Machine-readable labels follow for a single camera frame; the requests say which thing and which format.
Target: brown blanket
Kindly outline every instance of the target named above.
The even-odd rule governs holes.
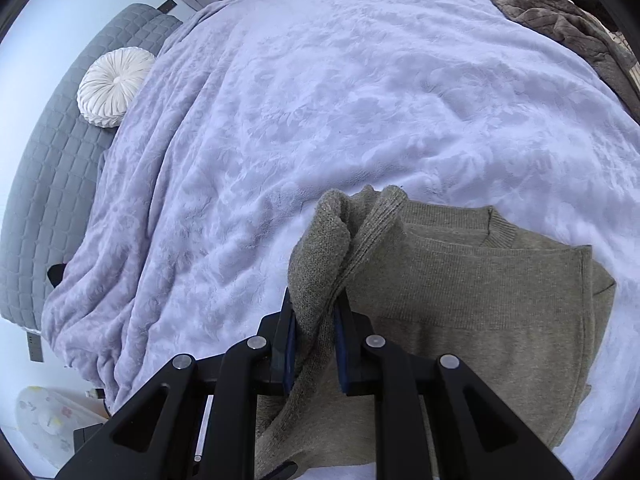
[[[510,20],[563,44],[589,63],[640,123],[640,69],[623,44],[569,0],[491,0]]]

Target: gray headboard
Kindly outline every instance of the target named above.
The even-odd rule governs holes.
[[[36,124],[18,166],[0,233],[0,314],[40,330],[52,287],[47,269],[78,249],[94,201],[98,160],[115,128],[87,123],[78,111],[80,80],[102,54],[138,46],[157,55],[181,24],[143,4],[120,12],[66,72]]]

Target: floor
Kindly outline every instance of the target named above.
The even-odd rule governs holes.
[[[132,3],[153,7],[166,0],[30,0],[0,43],[0,215],[20,156],[54,88],[78,53],[120,10]],[[169,14],[184,21],[193,9],[180,0]],[[49,465],[17,431],[14,406],[27,386],[43,386],[96,412],[102,403],[88,399],[92,385],[66,368],[44,345],[44,363],[29,360],[26,333],[0,319],[0,428],[34,476],[53,478]]]

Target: lavender blanket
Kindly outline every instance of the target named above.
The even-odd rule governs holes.
[[[593,390],[557,450],[590,479],[640,404],[639,150],[593,69],[489,0],[213,4],[127,112],[43,332],[117,410],[174,354],[223,352],[279,310],[323,191],[494,204],[593,244],[618,281]],[[338,473],[372,478],[306,475]]]

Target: metal screw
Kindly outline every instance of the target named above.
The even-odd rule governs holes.
[[[373,334],[373,335],[367,336],[367,338],[365,339],[365,342],[371,348],[382,348],[385,345],[386,340],[381,335]]]
[[[191,364],[191,357],[187,354],[180,354],[174,357],[174,360],[171,361],[171,363],[174,365],[174,368],[183,370],[184,368],[188,368]]]
[[[440,364],[449,370],[455,370],[460,366],[460,359],[458,359],[455,355],[444,354],[440,358]]]
[[[261,335],[254,335],[247,340],[246,344],[253,350],[259,350],[260,348],[264,348],[267,345],[267,340]]]

